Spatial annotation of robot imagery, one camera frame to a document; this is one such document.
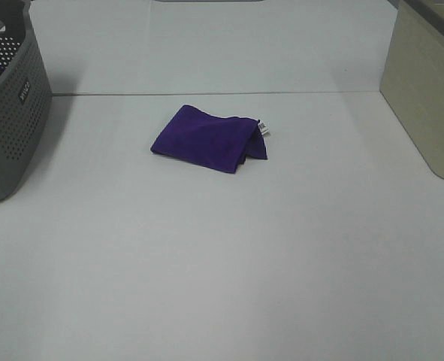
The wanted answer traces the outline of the beige storage bin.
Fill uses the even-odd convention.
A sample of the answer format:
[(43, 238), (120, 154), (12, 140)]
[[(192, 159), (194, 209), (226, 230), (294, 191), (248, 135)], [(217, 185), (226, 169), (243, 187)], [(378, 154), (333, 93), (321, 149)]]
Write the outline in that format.
[(444, 179), (444, 1), (399, 2), (379, 90)]

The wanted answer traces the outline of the purple towel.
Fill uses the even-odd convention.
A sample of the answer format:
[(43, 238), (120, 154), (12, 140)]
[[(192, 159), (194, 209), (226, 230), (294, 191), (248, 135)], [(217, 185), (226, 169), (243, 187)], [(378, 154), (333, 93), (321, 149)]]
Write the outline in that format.
[(183, 105), (175, 113), (150, 150), (229, 174), (248, 157), (268, 159), (257, 120), (215, 117), (191, 105)]

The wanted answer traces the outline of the grey perforated laundry basket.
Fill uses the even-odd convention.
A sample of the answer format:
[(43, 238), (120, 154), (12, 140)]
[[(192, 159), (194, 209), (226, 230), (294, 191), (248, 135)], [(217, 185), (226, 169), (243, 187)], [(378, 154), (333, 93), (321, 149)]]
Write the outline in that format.
[(0, 1), (0, 201), (19, 186), (52, 102), (30, 6), (29, 1)]

